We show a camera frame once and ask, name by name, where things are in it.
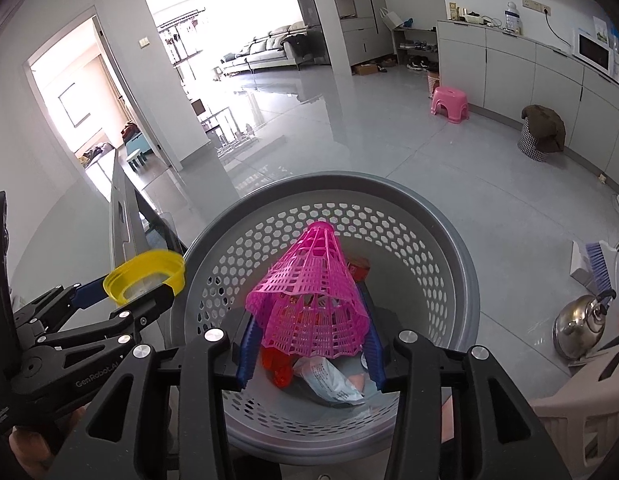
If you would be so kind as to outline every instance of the screw head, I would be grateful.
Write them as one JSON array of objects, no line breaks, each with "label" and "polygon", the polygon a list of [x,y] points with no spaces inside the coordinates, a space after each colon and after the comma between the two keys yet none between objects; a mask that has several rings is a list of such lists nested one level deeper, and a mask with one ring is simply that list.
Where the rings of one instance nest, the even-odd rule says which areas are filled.
[{"label": "screw head", "polygon": [[489,350],[485,348],[484,346],[474,346],[474,348],[471,349],[471,354],[476,359],[480,359],[481,361],[484,361],[485,359],[489,357]]},{"label": "screw head", "polygon": [[398,334],[398,338],[403,343],[415,343],[418,341],[418,334],[413,330],[403,330],[403,332]]},{"label": "screw head", "polygon": [[220,341],[225,333],[219,328],[212,328],[205,332],[205,339],[207,341]]},{"label": "screw head", "polygon": [[133,354],[134,357],[142,359],[143,357],[147,357],[151,352],[151,346],[149,345],[138,345],[134,348]]}]

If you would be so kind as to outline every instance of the doorway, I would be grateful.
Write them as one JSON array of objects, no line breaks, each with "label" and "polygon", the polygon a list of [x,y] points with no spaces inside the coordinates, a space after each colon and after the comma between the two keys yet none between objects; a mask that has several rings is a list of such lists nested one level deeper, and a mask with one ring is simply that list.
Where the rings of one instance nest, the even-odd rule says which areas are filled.
[{"label": "doorway", "polygon": [[59,31],[25,66],[52,131],[107,200],[116,156],[141,189],[150,177],[140,171],[144,166],[160,174],[171,165],[117,68],[92,12]]}]

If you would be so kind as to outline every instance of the microwave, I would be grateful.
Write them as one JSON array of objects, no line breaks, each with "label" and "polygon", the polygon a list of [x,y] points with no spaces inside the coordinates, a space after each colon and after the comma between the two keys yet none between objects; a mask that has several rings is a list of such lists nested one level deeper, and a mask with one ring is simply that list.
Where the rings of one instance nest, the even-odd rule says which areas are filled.
[{"label": "microwave", "polygon": [[574,29],[572,54],[619,84],[619,53],[582,28]]}]

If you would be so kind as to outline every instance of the stainless steel kettle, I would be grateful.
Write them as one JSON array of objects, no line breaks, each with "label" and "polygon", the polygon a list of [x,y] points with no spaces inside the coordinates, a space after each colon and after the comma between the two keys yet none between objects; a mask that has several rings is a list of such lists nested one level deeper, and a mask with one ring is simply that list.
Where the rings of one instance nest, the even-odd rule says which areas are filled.
[{"label": "stainless steel kettle", "polygon": [[578,359],[601,340],[609,298],[616,298],[612,288],[596,297],[586,294],[563,307],[554,322],[553,333],[554,346],[561,357]]}]

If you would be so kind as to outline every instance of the pink plastic stool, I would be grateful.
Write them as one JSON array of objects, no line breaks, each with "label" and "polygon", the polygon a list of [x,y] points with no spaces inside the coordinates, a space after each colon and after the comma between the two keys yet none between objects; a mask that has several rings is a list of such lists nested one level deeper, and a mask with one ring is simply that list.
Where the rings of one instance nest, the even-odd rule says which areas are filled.
[{"label": "pink plastic stool", "polygon": [[433,91],[432,114],[436,115],[439,106],[447,110],[447,119],[450,123],[458,124],[469,118],[467,94],[464,91],[449,86],[439,86]]}]

